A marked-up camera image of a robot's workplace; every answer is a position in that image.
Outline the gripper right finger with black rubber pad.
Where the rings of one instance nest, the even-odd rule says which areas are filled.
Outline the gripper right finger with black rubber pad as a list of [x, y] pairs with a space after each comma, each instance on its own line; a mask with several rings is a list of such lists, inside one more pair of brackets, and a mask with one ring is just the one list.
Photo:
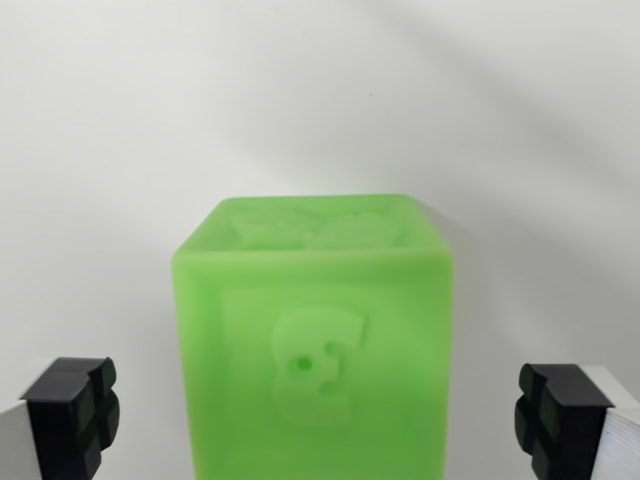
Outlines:
[[517, 442], [538, 479], [637, 479], [639, 400], [603, 366], [526, 363]]

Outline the gripper left finger with black rubber pad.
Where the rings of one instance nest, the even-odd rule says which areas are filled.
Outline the gripper left finger with black rubber pad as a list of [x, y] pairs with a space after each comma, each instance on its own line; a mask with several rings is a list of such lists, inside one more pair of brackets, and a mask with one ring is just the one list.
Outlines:
[[120, 424], [109, 357], [58, 357], [1, 408], [3, 479], [92, 479]]

